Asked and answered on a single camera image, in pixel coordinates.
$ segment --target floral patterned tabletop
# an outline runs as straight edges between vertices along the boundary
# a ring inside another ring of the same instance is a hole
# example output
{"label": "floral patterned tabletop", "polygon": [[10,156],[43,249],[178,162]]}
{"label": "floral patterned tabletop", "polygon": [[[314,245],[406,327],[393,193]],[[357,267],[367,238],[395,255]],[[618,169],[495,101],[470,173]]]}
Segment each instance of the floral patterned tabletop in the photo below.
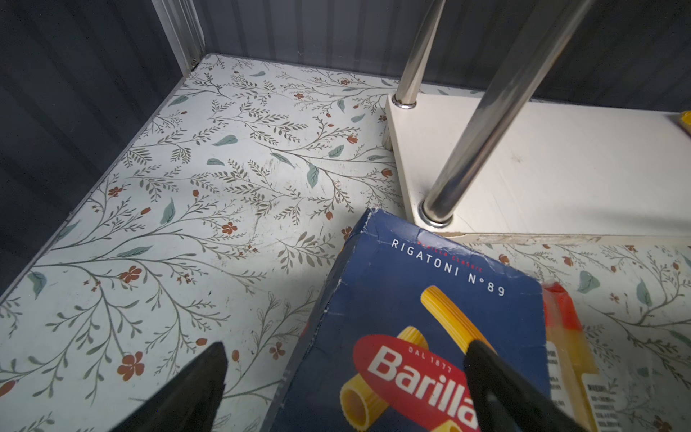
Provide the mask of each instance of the floral patterned tabletop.
{"label": "floral patterned tabletop", "polygon": [[[214,430],[257,430],[351,227],[403,216],[395,85],[207,56],[0,305],[0,430],[107,431],[216,340]],[[626,430],[687,430],[690,249],[470,246],[571,293]]]}

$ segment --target dark wall panel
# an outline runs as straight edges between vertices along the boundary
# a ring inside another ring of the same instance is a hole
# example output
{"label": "dark wall panel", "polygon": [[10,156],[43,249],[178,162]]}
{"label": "dark wall panel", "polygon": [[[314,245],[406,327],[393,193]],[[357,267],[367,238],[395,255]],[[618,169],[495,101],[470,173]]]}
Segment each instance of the dark wall panel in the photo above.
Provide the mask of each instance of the dark wall panel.
{"label": "dark wall panel", "polygon": [[[391,77],[401,75],[431,3],[194,1],[202,11],[209,52]],[[448,0],[425,80],[486,88],[537,3]],[[235,10],[241,11],[240,20]],[[230,25],[219,28],[221,22]],[[690,44],[688,1],[599,0],[536,95],[583,104],[679,111],[691,102]]]}
{"label": "dark wall panel", "polygon": [[0,3],[0,293],[182,73],[150,1]]}

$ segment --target pasta box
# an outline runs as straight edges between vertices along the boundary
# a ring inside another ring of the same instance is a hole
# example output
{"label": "pasta box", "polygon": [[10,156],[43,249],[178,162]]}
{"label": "pasta box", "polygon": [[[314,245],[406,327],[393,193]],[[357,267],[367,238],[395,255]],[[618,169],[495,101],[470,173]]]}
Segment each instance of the pasta box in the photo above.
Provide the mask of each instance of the pasta box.
{"label": "pasta box", "polygon": [[549,396],[540,284],[368,210],[345,242],[263,431],[479,431],[463,372],[479,339]]}

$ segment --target metal pole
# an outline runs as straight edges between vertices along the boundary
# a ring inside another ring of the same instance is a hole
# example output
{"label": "metal pole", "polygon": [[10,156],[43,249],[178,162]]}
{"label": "metal pole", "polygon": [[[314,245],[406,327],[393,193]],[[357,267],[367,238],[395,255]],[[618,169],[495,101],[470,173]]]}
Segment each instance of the metal pole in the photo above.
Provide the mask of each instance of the metal pole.
{"label": "metal pole", "polygon": [[427,58],[432,50],[434,36],[437,33],[439,20],[442,18],[442,11],[446,0],[434,0],[427,10],[427,14],[422,20],[422,25],[417,31],[413,47],[410,49],[410,56],[406,68],[403,69],[401,81],[398,83],[393,103],[401,108],[414,108],[417,99],[417,92],[420,90],[422,75],[425,74]]}
{"label": "metal pole", "polygon": [[531,13],[420,206],[420,216],[430,225],[450,223],[463,194],[594,2],[568,0],[551,25],[554,0],[542,0],[542,7]]}

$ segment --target white label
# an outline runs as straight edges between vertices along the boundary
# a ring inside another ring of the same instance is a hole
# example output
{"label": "white label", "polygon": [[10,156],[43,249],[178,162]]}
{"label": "white label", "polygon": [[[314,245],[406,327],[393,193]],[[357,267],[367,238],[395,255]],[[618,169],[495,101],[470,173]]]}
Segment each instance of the white label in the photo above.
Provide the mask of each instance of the white label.
{"label": "white label", "polygon": [[552,397],[552,402],[569,417],[574,418],[574,408],[571,405],[569,394],[564,387],[564,380],[561,373],[561,365],[559,364],[559,354],[557,348],[553,343],[547,341],[547,370],[549,371],[549,387]]}
{"label": "white label", "polygon": [[614,410],[616,393],[609,390],[605,378],[602,375],[584,373],[581,380],[598,432],[621,432],[621,425]]}

